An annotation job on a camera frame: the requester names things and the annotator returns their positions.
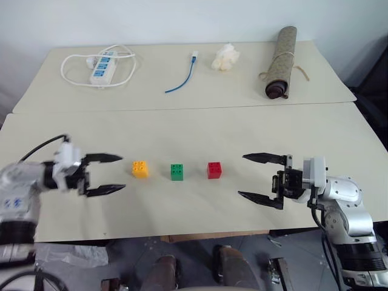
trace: gray floor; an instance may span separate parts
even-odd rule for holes
[[[212,278],[213,246],[230,245],[250,263],[261,290],[278,291],[271,284],[263,265],[268,258],[286,259],[292,285],[297,291],[336,290],[320,243],[319,230],[276,238],[276,246],[267,235],[237,236],[234,238],[204,239],[169,244],[159,238],[119,239],[107,246],[110,263],[107,266],[81,269],[62,262],[43,263],[43,268],[57,274],[72,291],[100,290],[106,278],[125,278],[130,290],[139,290],[150,266],[162,255],[172,254],[181,263],[179,287],[217,286]]]

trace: red lego brick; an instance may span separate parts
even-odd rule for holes
[[[207,178],[208,179],[219,179],[221,176],[222,169],[220,162],[210,162],[207,164]]]

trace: person's leg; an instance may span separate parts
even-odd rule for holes
[[[176,288],[176,259],[162,256],[152,266],[140,291],[171,291]]]
[[[242,253],[229,246],[216,247],[214,255],[219,281],[224,286],[252,288],[259,290],[259,284]]]

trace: table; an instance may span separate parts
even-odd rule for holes
[[[296,168],[304,157],[324,155],[330,175],[357,181],[373,220],[388,219],[388,154],[352,103],[12,114],[0,131],[0,166],[60,133],[70,134],[83,154],[123,156],[89,169],[93,186],[127,187],[89,199],[76,192],[43,193],[37,241],[314,226],[305,205],[286,199],[280,211],[237,194],[269,194],[272,175],[281,169],[241,158],[253,152],[293,154]],[[31,160],[52,159],[58,146],[50,144]],[[129,174],[134,160],[148,162],[150,178]],[[221,161],[221,179],[207,179],[209,161]],[[184,181],[170,180],[171,163],[184,164]]]
[[[259,105],[351,102],[353,94],[340,81],[312,41],[296,43],[295,64],[309,75],[307,82],[294,69],[289,99],[269,99],[265,82],[258,75],[268,70],[275,50],[274,42],[235,43],[241,52],[239,61],[229,72],[210,68],[215,52],[222,44],[134,45],[138,66],[133,78],[122,87],[95,89],[65,82],[59,68],[71,54],[98,53],[103,47],[55,48],[47,56],[14,113],[88,112],[111,110],[198,109]],[[191,53],[199,50],[193,78],[182,89],[166,95],[186,78]],[[124,79],[131,60],[121,60],[113,82]],[[85,59],[71,59],[67,76],[87,82],[91,71]]]

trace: green lego brick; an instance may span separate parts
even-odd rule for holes
[[[172,181],[183,181],[183,165],[172,164],[171,165],[171,180]]]

